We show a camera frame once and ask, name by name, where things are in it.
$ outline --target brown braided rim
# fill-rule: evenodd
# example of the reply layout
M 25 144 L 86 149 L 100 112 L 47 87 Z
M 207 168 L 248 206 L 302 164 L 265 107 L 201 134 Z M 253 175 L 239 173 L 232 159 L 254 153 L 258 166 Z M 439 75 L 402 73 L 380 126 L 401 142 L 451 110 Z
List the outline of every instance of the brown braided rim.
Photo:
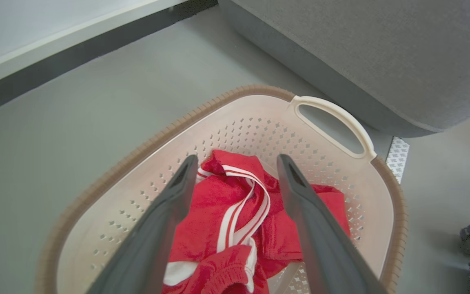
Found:
M 35 277 L 36 294 L 55 294 L 57 292 L 57 269 L 61 250 L 68 234 L 80 217 L 90 208 L 106 191 L 119 182 L 128 172 L 138 166 L 166 142 L 180 134 L 192 124 L 211 114 L 222 106 L 247 95 L 270 95 L 287 102 L 295 96 L 293 93 L 272 86 L 250 85 L 238 87 L 224 93 L 217 98 L 190 111 L 187 115 L 164 130 L 153 136 L 140 147 L 132 151 L 128 156 L 118 162 L 110 171 L 107 171 L 93 185 L 86 189 L 77 199 L 68 206 L 59 217 L 58 222 L 50 232 L 47 241 L 39 257 L 38 269 Z M 381 281 L 388 291 L 393 294 L 397 287 L 400 275 L 403 251 L 407 239 L 407 209 L 400 186 L 393 173 L 388 169 L 381 158 L 375 158 L 372 162 L 379 174 L 384 179 L 394 205 L 394 230 L 390 241 L 390 247 Z

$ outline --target basket handle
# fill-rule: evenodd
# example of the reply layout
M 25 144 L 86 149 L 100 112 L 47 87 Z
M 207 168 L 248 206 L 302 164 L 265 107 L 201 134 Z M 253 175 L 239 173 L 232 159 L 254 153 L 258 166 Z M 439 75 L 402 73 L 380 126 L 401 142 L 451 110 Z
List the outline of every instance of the basket handle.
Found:
M 318 108 L 336 117 L 339 121 L 345 124 L 353 132 L 353 134 L 355 134 L 356 138 L 358 138 L 358 141 L 362 145 L 364 152 L 362 152 L 361 154 L 354 153 L 351 150 L 347 149 L 345 146 L 343 146 L 341 143 L 339 143 L 337 140 L 335 140 L 332 136 L 329 136 L 326 132 L 324 132 L 322 129 L 312 123 L 306 116 L 300 113 L 301 105 L 307 105 Z M 301 119 L 305 124 L 309 125 L 313 130 L 315 130 L 315 132 L 323 136 L 325 139 L 335 145 L 338 149 L 345 152 L 352 158 L 371 162 L 371 160 L 373 160 L 377 156 L 377 153 L 375 153 L 375 148 L 373 147 L 373 142 L 371 141 L 371 138 L 369 137 L 369 134 L 367 134 L 364 127 L 349 112 L 345 111 L 344 108 L 341 108 L 337 104 L 311 96 L 295 96 L 293 97 L 293 100 L 291 100 L 291 102 L 289 103 L 287 112 L 292 112 L 293 114 L 295 114 L 295 116 Z

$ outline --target red garment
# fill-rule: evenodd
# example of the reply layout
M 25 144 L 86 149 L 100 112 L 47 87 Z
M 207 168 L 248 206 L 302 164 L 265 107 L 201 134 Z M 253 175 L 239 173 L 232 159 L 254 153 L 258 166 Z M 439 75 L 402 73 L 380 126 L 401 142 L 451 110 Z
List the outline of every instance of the red garment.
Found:
M 350 236 L 344 195 L 312 185 Z M 268 294 L 266 279 L 302 260 L 278 180 L 256 156 L 215 150 L 201 164 L 190 212 L 177 226 L 164 294 Z

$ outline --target laundry basket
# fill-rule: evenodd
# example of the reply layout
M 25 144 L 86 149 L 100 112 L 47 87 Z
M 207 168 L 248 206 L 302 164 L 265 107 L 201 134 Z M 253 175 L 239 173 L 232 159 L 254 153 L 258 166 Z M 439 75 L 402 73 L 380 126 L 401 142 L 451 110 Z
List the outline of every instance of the laundry basket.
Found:
M 364 152 L 346 149 L 304 117 L 300 105 L 338 118 Z M 397 180 L 376 156 L 364 128 L 326 100 L 252 85 L 225 93 L 172 123 L 79 196 L 47 239 L 36 293 L 85 293 L 181 162 L 190 154 L 203 160 L 213 149 L 255 155 L 275 177 L 276 157 L 284 153 L 310 183 L 345 193 L 354 245 L 388 292 L 395 292 L 407 238 L 407 209 Z M 290 264 L 268 284 L 272 294 L 310 292 L 304 263 Z

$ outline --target floor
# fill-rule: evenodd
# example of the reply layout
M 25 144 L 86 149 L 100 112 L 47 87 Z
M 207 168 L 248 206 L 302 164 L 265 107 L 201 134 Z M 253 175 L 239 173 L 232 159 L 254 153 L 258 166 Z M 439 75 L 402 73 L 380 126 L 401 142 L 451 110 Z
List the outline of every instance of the floor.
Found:
M 233 32 L 215 7 L 0 107 L 0 293 L 33 292 L 52 225 L 123 156 L 196 106 L 255 83 L 324 97 Z M 391 137 L 367 131 L 386 157 Z M 399 293 L 461 293 L 465 263 L 452 244 L 470 223 L 470 121 L 408 142 L 402 186 L 412 219 Z

